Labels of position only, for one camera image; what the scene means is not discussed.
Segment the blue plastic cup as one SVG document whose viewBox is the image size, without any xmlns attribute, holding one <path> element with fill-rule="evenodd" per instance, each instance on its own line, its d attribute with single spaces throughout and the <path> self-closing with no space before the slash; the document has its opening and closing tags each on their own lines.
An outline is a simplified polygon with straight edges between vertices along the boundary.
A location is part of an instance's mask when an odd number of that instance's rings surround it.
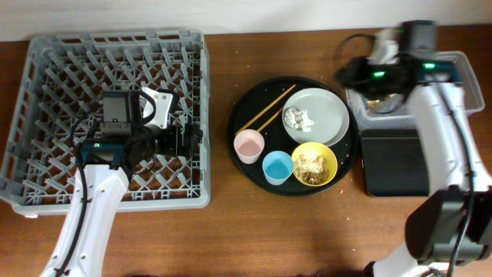
<svg viewBox="0 0 492 277">
<path fill-rule="evenodd" d="M 264 157 L 262 170 L 270 185 L 282 185 L 290 178 L 294 170 L 294 163 L 288 153 L 273 151 Z"/>
</svg>

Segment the yellow bowl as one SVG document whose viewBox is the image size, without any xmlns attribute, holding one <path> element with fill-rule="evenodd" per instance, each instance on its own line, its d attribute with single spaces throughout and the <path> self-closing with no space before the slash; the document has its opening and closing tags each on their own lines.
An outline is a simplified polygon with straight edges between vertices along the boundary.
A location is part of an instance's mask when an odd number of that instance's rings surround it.
<svg viewBox="0 0 492 277">
<path fill-rule="evenodd" d="M 335 175 L 337 174 L 337 158 L 333 151 L 328 148 L 326 145 L 323 145 L 318 142 L 306 142 L 303 144 L 300 144 L 292 153 L 291 158 L 294 160 L 299 156 L 299 155 L 308 155 L 308 156 L 316 156 L 316 155 L 321 155 L 325 158 L 325 168 L 327 169 L 328 173 L 328 178 L 327 181 L 323 182 L 320 185 L 309 185 L 307 183 L 304 183 L 299 180 L 299 178 L 294 174 L 295 178 L 303 185 L 306 186 L 311 186 L 311 187 L 319 187 L 323 185 L 327 185 L 329 182 L 331 182 Z"/>
</svg>

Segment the gold foil wrapper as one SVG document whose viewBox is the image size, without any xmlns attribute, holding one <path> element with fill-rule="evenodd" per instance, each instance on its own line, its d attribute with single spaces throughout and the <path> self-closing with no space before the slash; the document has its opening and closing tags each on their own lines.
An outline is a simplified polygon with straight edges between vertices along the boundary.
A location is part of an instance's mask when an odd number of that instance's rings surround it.
<svg viewBox="0 0 492 277">
<path fill-rule="evenodd" d="M 381 99 L 367 100 L 367 110 L 374 114 L 388 114 L 395 112 L 401 106 L 403 96 L 399 94 L 385 95 Z"/>
</svg>

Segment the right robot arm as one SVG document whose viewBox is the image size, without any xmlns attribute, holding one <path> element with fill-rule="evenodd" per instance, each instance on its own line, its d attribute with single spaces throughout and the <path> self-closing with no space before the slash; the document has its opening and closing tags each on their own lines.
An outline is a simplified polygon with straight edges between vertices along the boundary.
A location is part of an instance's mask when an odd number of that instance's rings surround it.
<svg viewBox="0 0 492 277">
<path fill-rule="evenodd" d="M 397 94 L 415 119 L 430 197 L 405 223 L 404 243 L 370 262 L 366 276 L 451 276 L 491 254 L 491 176 L 468 124 L 462 80 L 437 57 L 433 21 L 402 22 L 371 36 L 372 53 L 335 78 L 369 99 Z"/>
</svg>

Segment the pink plastic cup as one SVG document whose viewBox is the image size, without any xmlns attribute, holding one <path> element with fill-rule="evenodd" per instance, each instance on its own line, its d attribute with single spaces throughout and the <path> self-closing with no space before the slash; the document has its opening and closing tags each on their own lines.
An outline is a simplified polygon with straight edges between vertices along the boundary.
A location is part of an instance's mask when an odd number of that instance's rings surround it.
<svg viewBox="0 0 492 277">
<path fill-rule="evenodd" d="M 244 164 L 253 164 L 264 150 L 262 134 L 253 129 L 240 131 L 234 138 L 233 146 L 238 158 Z"/>
</svg>

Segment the white tissue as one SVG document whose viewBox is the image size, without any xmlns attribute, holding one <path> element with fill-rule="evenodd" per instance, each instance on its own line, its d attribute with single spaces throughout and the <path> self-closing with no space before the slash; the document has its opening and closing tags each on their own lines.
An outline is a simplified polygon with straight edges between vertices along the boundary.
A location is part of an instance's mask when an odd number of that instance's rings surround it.
<svg viewBox="0 0 492 277">
<path fill-rule="evenodd" d="M 287 127 L 302 132 L 310 132 L 314 122 L 308 118 L 306 109 L 297 110 L 295 107 L 288 108 L 284 113 L 284 123 Z"/>
</svg>

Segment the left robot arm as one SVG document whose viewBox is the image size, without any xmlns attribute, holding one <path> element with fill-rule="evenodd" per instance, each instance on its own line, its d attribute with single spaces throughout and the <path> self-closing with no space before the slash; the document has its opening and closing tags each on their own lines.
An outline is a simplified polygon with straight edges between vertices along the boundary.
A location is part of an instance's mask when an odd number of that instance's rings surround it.
<svg viewBox="0 0 492 277">
<path fill-rule="evenodd" d="M 169 89 L 105 92 L 103 115 L 74 142 L 75 186 L 44 276 L 100 276 L 118 205 L 141 162 L 156 155 L 190 158 L 201 142 L 197 125 L 174 126 L 183 100 Z"/>
</svg>

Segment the food scraps with rice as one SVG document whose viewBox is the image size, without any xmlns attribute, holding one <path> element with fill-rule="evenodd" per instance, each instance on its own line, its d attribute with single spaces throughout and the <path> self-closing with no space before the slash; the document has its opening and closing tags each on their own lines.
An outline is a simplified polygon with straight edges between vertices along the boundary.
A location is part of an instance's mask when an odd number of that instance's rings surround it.
<svg viewBox="0 0 492 277">
<path fill-rule="evenodd" d="M 327 181 L 325 158 L 321 155 L 299 155 L 294 160 L 294 174 L 300 181 L 309 185 L 320 185 Z"/>
</svg>

